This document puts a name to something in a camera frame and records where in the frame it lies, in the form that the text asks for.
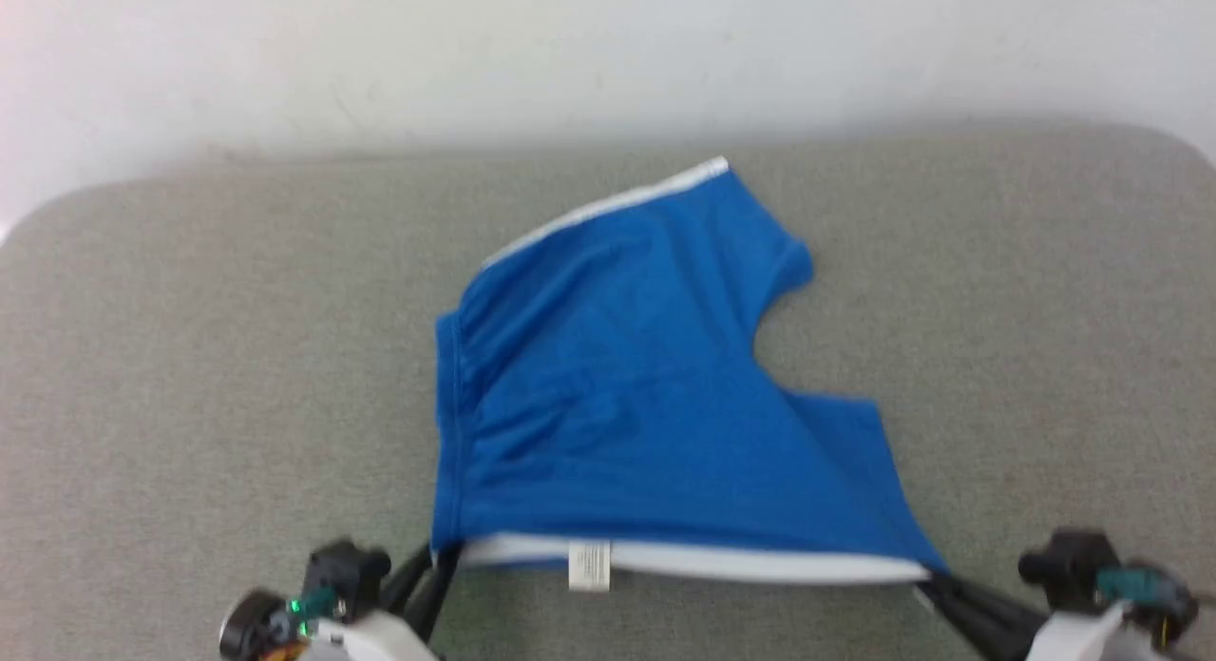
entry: gray table surface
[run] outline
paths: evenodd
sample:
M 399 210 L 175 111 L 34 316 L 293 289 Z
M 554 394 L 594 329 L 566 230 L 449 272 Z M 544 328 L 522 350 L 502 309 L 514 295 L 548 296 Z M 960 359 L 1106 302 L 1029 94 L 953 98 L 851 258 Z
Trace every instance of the gray table surface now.
M 876 397 L 961 574 L 1036 600 L 1064 524 L 1216 584 L 1216 173 L 1120 128 L 311 164 L 89 190 L 0 247 L 9 659 L 213 659 L 246 588 L 338 535 L 405 555 L 434 481 L 433 322 L 478 262 L 722 152 L 816 279 L 756 355 Z M 907 588 L 458 577 L 452 660 L 972 659 Z M 1216 656 L 1216 625 L 1189 649 Z

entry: blue shorts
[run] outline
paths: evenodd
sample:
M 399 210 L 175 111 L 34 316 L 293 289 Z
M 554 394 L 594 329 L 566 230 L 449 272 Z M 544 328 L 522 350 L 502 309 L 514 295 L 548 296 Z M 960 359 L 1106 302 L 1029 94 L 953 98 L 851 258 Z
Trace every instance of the blue shorts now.
M 806 245 L 726 159 L 535 230 L 439 318 L 432 547 L 744 581 L 944 569 L 873 402 L 782 389 L 761 315 L 809 283 Z

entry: robotic arm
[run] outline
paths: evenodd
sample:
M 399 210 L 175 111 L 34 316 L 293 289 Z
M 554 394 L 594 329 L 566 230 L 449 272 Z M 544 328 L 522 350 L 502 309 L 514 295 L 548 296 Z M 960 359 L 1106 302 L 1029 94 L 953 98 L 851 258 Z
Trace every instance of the robotic arm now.
M 220 627 L 220 656 L 438 661 L 427 643 L 458 559 L 460 549 L 432 558 L 423 547 L 389 575 L 381 550 L 347 539 L 322 547 L 299 599 L 255 589 L 235 605 Z M 1156 566 L 1121 564 L 1103 532 L 1057 531 L 1018 570 L 1046 592 L 1049 614 L 946 574 L 916 587 L 986 661 L 1198 661 L 1171 648 L 1211 599 Z

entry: white trim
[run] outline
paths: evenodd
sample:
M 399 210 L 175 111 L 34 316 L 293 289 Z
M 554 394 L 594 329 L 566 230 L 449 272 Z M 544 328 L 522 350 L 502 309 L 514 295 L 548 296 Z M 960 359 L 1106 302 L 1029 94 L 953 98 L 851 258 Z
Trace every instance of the white trim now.
M 461 565 L 565 560 L 570 539 L 500 532 L 465 546 Z M 638 541 L 612 541 L 612 566 L 626 571 L 749 583 L 876 584 L 929 580 L 906 559 L 861 554 L 770 552 Z
M 698 166 L 685 169 L 685 171 L 679 173 L 679 175 L 669 176 L 664 181 L 659 181 L 657 185 L 651 186 L 638 186 L 635 190 L 623 191 L 621 193 L 613 194 L 613 197 L 597 199 L 596 202 L 590 202 L 587 205 L 574 208 L 572 211 L 567 211 L 565 215 L 561 215 L 556 220 L 551 220 L 548 224 L 542 224 L 540 227 L 531 230 L 531 232 L 524 233 L 524 236 L 516 238 L 516 241 L 510 242 L 499 253 L 491 254 L 490 258 L 482 262 L 482 269 L 492 266 L 495 262 L 502 261 L 507 255 L 518 253 L 518 250 L 525 249 L 525 247 L 533 245 L 534 242 L 541 241 L 541 238 L 550 236 L 552 232 L 559 232 L 562 228 L 573 227 L 575 224 L 586 222 L 586 220 L 595 219 L 595 216 L 607 215 L 609 211 L 624 210 L 626 207 L 642 205 L 643 202 L 652 202 L 652 199 L 665 197 L 665 194 L 680 193 L 680 191 L 687 191 L 693 188 L 693 186 L 703 183 L 703 181 L 713 180 L 714 176 L 724 175 L 728 171 L 730 164 L 722 156 L 717 156 L 715 159 L 708 159 L 704 163 L 698 164 Z

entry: care label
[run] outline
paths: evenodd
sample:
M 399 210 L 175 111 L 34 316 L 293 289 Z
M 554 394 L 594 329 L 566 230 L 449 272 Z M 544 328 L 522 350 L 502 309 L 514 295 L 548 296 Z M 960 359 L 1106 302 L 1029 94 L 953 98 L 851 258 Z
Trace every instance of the care label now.
M 612 571 L 610 542 L 570 541 L 570 589 L 608 592 Z

